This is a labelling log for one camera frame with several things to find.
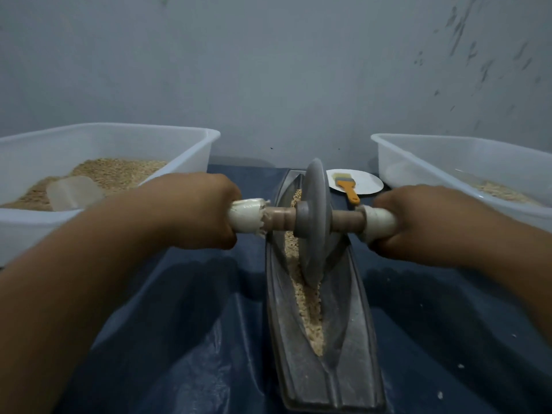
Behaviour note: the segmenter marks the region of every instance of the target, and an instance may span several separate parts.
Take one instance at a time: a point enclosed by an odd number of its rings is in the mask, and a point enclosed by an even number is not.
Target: crushed grain
[[[295,204],[301,200],[301,189],[298,189],[291,203]],[[322,311],[320,303],[320,285],[317,289],[311,288],[305,282],[299,262],[299,239],[293,232],[287,231],[284,240],[285,257],[287,270],[292,278],[295,290],[295,301],[299,307],[299,314],[305,327],[308,341],[317,356],[324,353],[324,334],[322,330]]]
[[[128,160],[119,158],[89,159],[79,164],[66,177],[85,175],[94,180],[106,196],[138,186],[142,181],[167,164],[166,161]],[[52,211],[46,187],[64,177],[49,176],[35,183],[16,201],[0,208]]]
[[[519,193],[514,189],[510,189],[507,186],[504,186],[499,183],[494,183],[493,181],[484,181],[482,184],[475,186],[476,189],[486,193],[488,195],[494,196],[496,198],[507,200],[516,203],[527,203],[535,206],[543,206],[543,204],[537,202],[534,199],[529,198],[523,193]]]

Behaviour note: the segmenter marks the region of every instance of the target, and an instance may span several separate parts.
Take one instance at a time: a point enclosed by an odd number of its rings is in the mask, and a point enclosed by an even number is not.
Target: left hand
[[[241,192],[223,174],[165,174],[123,195],[141,203],[167,246],[229,250],[236,244],[228,210]]]

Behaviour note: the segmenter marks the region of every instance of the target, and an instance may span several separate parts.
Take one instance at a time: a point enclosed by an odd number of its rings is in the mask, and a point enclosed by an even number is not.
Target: paper plate
[[[374,174],[367,173],[360,170],[347,170],[347,169],[334,169],[327,170],[328,174],[328,184],[332,189],[345,192],[341,187],[336,186],[336,181],[334,180],[335,173],[347,173],[355,180],[356,186],[354,190],[357,195],[371,195],[379,192],[383,189],[383,181],[381,181]]]

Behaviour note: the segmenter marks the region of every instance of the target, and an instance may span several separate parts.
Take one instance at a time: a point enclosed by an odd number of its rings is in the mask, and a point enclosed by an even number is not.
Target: white wall
[[[215,162],[363,169],[376,132],[552,151],[551,13],[552,0],[0,0],[0,135],[202,126],[223,134]]]

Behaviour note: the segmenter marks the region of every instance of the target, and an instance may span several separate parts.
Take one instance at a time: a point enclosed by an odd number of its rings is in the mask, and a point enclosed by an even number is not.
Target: blue plastic sheet
[[[226,174],[245,198],[270,199],[286,173],[209,171]],[[344,196],[333,204],[345,208]],[[552,352],[515,299],[477,273],[393,262],[352,241],[389,412],[552,412]],[[239,235],[233,250],[170,249],[146,262],[55,412],[286,412],[266,316],[264,243]]]

